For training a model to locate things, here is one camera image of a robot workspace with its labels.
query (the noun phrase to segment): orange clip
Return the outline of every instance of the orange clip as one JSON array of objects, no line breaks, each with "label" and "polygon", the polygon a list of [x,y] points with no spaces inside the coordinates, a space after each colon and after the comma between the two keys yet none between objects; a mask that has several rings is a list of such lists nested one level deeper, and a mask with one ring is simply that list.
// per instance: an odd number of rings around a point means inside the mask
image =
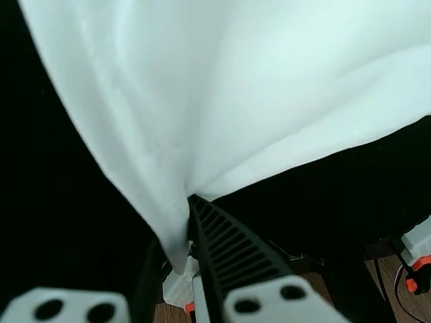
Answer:
[{"label": "orange clip", "polygon": [[185,312],[187,316],[190,316],[190,312],[195,311],[195,303],[191,302],[186,305]]},{"label": "orange clip", "polygon": [[410,293],[414,293],[418,290],[418,284],[412,278],[408,278],[408,280],[405,281],[405,284],[407,285],[407,290]]},{"label": "orange clip", "polygon": [[427,256],[427,257],[422,257],[420,258],[417,262],[414,263],[413,266],[411,266],[413,268],[414,271],[418,271],[419,269],[421,269],[423,266],[425,266],[426,264],[431,264],[431,256]]}]

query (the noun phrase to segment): white fabric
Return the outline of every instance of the white fabric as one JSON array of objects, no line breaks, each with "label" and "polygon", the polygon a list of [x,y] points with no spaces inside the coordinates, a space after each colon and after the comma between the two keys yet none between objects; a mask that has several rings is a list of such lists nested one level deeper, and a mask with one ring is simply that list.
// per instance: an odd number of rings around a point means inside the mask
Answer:
[{"label": "white fabric", "polygon": [[86,145],[178,271],[189,195],[214,199],[431,114],[428,0],[21,5]]}]

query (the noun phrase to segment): black cable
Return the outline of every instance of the black cable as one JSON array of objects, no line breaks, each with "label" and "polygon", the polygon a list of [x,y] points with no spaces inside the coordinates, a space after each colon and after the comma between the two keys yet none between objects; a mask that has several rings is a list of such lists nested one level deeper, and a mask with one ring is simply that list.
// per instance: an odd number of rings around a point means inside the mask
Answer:
[{"label": "black cable", "polygon": [[382,290],[383,298],[385,299],[385,301],[386,301],[386,303],[388,305],[388,311],[390,311],[390,313],[392,314],[393,321],[396,322],[397,319],[395,317],[395,313],[393,311],[393,308],[392,308],[392,305],[391,305],[391,301],[389,300],[388,293],[386,292],[385,283],[383,283],[382,272],[380,270],[380,264],[378,263],[378,259],[374,259],[374,266],[376,267],[376,274],[377,274],[378,284],[380,285],[380,288]]},{"label": "black cable", "polygon": [[414,320],[421,322],[421,323],[427,323],[426,321],[421,320],[420,318],[416,318],[413,314],[410,314],[405,307],[403,306],[403,304],[401,303],[399,296],[398,296],[398,286],[399,286],[399,282],[401,280],[401,276],[403,273],[404,267],[401,268],[401,270],[398,272],[398,275],[395,277],[395,284],[394,284],[394,292],[395,292],[395,298],[397,299],[397,302],[399,304],[399,306],[401,307],[401,309],[411,318],[413,318]]},{"label": "black cable", "polygon": [[378,259],[374,259],[374,266],[376,267],[378,284],[380,285],[380,288],[382,289],[383,298],[385,299],[386,302],[389,303],[389,306],[392,309],[391,302],[389,301],[388,293],[386,292],[385,284],[383,283],[382,272],[380,271],[380,264],[378,263]]}]

